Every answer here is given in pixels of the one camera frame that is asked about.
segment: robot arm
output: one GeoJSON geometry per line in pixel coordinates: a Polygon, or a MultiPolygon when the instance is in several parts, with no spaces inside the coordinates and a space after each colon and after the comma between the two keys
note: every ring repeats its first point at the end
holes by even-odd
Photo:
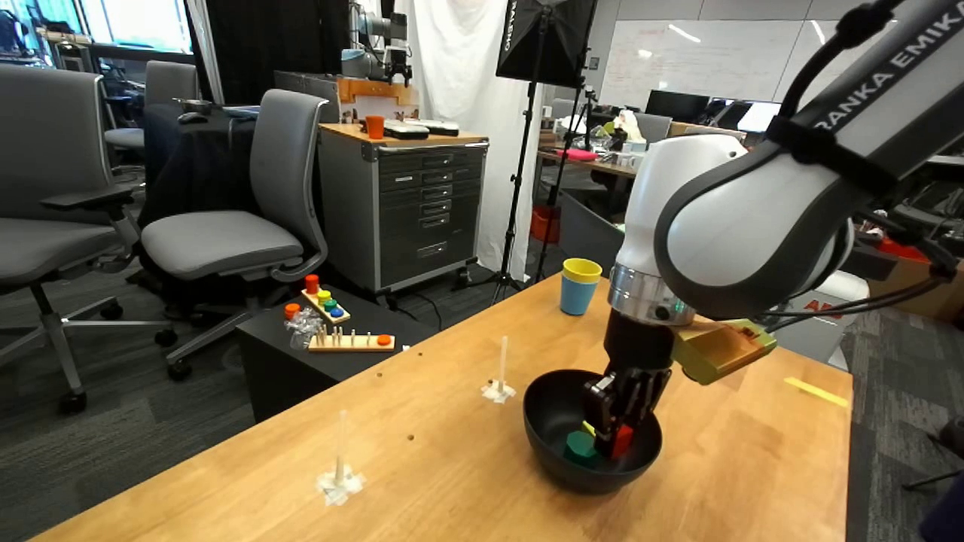
{"type": "Polygon", "coordinates": [[[638,427],[656,408],[674,328],[696,309],[757,320],[821,286],[849,252],[849,217],[890,207],[964,133],[964,0],[910,3],[899,20],[809,109],[770,124],[779,145],[686,135],[652,149],[612,269],[609,368],[586,389],[603,449],[612,427],[638,427]]]}
{"type": "Polygon", "coordinates": [[[910,3],[843,79],[783,117],[866,158],[866,168],[826,163],[831,145],[764,142],[684,180],[647,241],[669,290],[704,316],[759,316],[823,284],[847,257],[849,217],[890,206],[964,133],[962,28],[962,0],[910,3]]]}

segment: chair armrest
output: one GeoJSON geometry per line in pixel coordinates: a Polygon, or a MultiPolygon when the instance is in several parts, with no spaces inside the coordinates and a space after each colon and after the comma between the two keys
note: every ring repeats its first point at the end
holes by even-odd
{"type": "Polygon", "coordinates": [[[123,206],[134,203],[134,191],[138,186],[108,186],[98,192],[59,192],[51,200],[43,200],[45,207],[54,211],[106,211],[111,219],[123,217],[123,206]]]}

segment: desk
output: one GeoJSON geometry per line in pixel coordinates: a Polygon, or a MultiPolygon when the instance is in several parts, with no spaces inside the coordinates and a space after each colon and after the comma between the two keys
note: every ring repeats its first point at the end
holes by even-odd
{"type": "Polygon", "coordinates": [[[180,107],[147,107],[143,226],[185,211],[254,207],[251,145],[254,117],[211,112],[201,124],[179,124],[180,107]]]}
{"type": "Polygon", "coordinates": [[[479,389],[502,334],[519,391],[558,368],[607,368],[607,320],[603,292],[563,316],[547,277],[39,538],[843,538],[849,408],[828,394],[849,400],[849,377],[783,350],[707,389],[674,377],[664,454],[625,490],[545,482],[522,399],[495,408],[479,389]],[[364,476],[340,509],[313,488],[338,445],[364,476]]]}

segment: red object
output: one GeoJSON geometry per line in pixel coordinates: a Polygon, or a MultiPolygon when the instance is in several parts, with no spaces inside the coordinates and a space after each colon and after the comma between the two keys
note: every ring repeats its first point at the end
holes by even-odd
{"type": "Polygon", "coordinates": [[[627,459],[633,449],[633,427],[631,424],[617,424],[615,427],[615,440],[612,440],[612,459],[627,459]]]}
{"type": "Polygon", "coordinates": [[[313,292],[318,292],[318,286],[321,286],[321,277],[318,277],[318,274],[307,274],[307,277],[304,277],[304,292],[313,295],[313,292]]]}
{"type": "Polygon", "coordinates": [[[559,245],[559,211],[547,206],[533,207],[533,237],[541,245],[559,245]]]}

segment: ceiling light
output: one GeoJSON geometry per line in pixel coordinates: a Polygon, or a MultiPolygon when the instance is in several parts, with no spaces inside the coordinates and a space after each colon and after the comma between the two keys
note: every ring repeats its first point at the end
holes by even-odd
{"type": "Polygon", "coordinates": [[[698,37],[682,30],[679,24],[669,24],[669,30],[673,30],[674,37],[686,39],[686,43],[703,43],[698,37]]]}

